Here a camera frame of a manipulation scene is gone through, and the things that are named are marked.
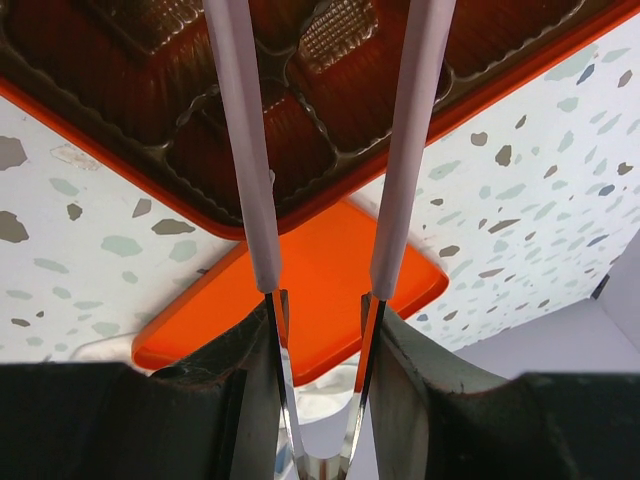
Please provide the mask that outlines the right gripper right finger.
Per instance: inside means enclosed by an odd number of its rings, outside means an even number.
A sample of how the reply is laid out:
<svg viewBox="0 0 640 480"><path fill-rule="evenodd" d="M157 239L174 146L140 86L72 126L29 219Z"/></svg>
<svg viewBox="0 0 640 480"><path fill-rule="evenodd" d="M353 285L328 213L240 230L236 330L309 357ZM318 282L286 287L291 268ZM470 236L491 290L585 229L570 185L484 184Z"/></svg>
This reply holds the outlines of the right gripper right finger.
<svg viewBox="0 0 640 480"><path fill-rule="evenodd" d="M386 309L368 401L383 479L635 479L639 377L525 373L508 380Z"/></svg>

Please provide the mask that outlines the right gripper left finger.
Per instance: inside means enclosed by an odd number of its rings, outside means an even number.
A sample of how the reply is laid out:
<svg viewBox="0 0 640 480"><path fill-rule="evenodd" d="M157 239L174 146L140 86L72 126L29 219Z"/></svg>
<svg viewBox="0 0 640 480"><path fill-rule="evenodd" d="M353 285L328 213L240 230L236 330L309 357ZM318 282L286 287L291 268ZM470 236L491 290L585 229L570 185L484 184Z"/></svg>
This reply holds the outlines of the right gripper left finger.
<svg viewBox="0 0 640 480"><path fill-rule="evenodd" d="M145 375L120 362L1 368L5 479L270 479L281 412L270 294L218 338Z"/></svg>

